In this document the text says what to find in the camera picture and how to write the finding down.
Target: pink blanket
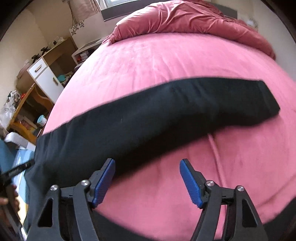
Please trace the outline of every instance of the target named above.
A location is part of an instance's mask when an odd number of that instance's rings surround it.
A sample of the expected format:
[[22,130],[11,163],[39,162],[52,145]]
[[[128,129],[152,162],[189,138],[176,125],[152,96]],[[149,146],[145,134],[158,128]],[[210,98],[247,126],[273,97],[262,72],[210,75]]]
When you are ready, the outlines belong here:
[[[261,125],[228,127],[180,147],[113,184],[98,210],[157,240],[189,240],[200,215],[179,173],[183,158],[221,186],[245,186],[263,222],[296,196],[296,85],[275,61],[255,48],[209,34],[147,34],[106,43],[75,73],[46,124],[49,132],[95,106],[198,76],[262,79],[281,111]],[[219,222],[216,236],[221,233]]]
[[212,34],[254,47],[275,59],[271,45],[245,22],[228,18],[203,0],[158,2],[120,20],[105,42],[150,33]]

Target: folded blanket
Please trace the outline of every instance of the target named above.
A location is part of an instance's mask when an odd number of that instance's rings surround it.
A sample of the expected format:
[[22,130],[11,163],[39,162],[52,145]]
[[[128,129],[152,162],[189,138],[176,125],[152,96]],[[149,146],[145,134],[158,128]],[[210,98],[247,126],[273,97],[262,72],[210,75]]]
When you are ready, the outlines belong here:
[[76,185],[108,157],[117,176],[152,158],[228,126],[250,126],[280,108],[262,81],[193,78],[168,82],[73,118],[37,140],[35,165],[26,171],[28,228],[51,185]]
[[202,0],[152,3],[120,20],[103,43],[113,44],[142,34],[172,32],[212,34],[276,58],[270,43],[244,21],[226,17],[215,6]]

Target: blue gripper pad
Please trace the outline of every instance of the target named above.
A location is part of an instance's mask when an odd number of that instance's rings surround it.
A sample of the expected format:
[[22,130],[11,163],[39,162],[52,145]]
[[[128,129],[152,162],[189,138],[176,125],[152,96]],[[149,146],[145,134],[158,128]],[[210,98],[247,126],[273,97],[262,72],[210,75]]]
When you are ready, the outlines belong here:
[[191,174],[188,166],[186,165],[185,161],[182,160],[180,162],[180,173],[189,193],[189,196],[192,202],[197,205],[199,208],[202,207],[202,199],[201,199],[201,192],[200,188],[197,185],[196,181],[194,180],[193,175]]
[[101,170],[97,172],[98,173],[94,172],[90,178],[92,184],[95,185],[94,188],[92,188],[92,185],[90,186],[90,189],[92,189],[90,191],[91,197],[93,197],[91,201],[92,208],[96,208],[104,200],[115,173],[115,161],[111,158],[107,159]]

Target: white drawer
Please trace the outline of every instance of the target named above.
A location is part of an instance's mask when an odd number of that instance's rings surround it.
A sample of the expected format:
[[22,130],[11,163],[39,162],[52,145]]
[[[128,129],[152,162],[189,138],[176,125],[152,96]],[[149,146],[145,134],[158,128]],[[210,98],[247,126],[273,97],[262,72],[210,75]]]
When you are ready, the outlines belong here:
[[64,90],[62,84],[50,68],[46,68],[35,80],[44,94],[55,104],[59,95]]
[[47,67],[47,64],[44,62],[44,59],[39,59],[34,65],[32,65],[28,72],[31,74],[31,76],[36,79],[37,76]]

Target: cabinet handle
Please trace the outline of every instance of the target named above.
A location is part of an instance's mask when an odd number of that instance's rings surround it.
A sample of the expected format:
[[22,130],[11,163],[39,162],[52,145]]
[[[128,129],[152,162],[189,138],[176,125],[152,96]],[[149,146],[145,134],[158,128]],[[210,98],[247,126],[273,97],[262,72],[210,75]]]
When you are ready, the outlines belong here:
[[54,81],[54,83],[55,83],[56,85],[59,85],[59,83],[57,82],[57,80],[56,80],[55,78],[52,78],[52,80]]
[[38,70],[40,70],[41,66],[42,66],[42,64],[40,64],[40,65],[38,66],[38,68],[35,69],[35,73],[36,73]]

